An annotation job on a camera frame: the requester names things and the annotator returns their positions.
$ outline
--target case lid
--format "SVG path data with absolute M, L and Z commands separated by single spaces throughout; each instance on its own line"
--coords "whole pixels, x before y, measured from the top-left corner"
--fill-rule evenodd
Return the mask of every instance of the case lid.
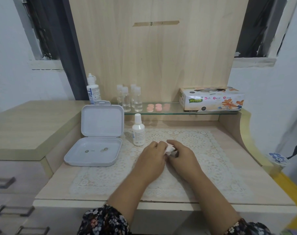
M 81 132 L 88 137 L 119 137 L 124 131 L 124 111 L 109 101 L 96 101 L 82 108 Z

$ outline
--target blue flower sticker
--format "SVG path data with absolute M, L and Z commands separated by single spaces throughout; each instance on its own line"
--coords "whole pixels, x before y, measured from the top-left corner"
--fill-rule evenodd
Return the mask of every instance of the blue flower sticker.
M 271 155 L 278 163 L 286 162 L 285 158 L 278 153 L 269 153 L 269 155 Z

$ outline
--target tissue box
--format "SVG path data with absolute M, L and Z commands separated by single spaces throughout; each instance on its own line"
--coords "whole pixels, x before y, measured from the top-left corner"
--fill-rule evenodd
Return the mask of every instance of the tissue box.
M 245 95 L 233 87 L 180 88 L 184 112 L 241 110 Z

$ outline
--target bottle cap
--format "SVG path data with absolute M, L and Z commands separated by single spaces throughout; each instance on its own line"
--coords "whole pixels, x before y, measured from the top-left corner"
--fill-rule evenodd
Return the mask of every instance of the bottle cap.
M 117 85 L 117 91 L 122 91 L 123 86 L 122 85 Z
M 93 76 L 91 73 L 88 74 L 87 79 L 88 79 L 88 84 L 89 84 L 89 85 L 94 85 L 94 84 L 96 84 L 96 77 Z
M 136 84 L 131 84 L 131 91 L 133 91 L 136 87 Z
M 134 88 L 134 91 L 136 92 L 136 93 L 141 93 L 141 87 L 140 86 L 136 86 L 135 88 Z
M 136 124 L 140 124 L 140 123 L 142 123 L 141 114 L 135 114 L 135 115 L 134 115 L 134 122 L 135 122 Z
M 126 93 L 128 93 L 128 92 L 129 92 L 128 87 L 127 87 L 127 86 L 123 86 L 123 87 L 122 87 L 122 93 L 123 93 L 123 94 L 126 94 Z

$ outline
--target white tissue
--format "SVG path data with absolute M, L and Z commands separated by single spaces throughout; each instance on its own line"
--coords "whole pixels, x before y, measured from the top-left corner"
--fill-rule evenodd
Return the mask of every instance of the white tissue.
M 165 154 L 167 154 L 168 156 L 170 156 L 170 154 L 176 150 L 171 144 L 168 144 L 168 147 L 165 150 Z

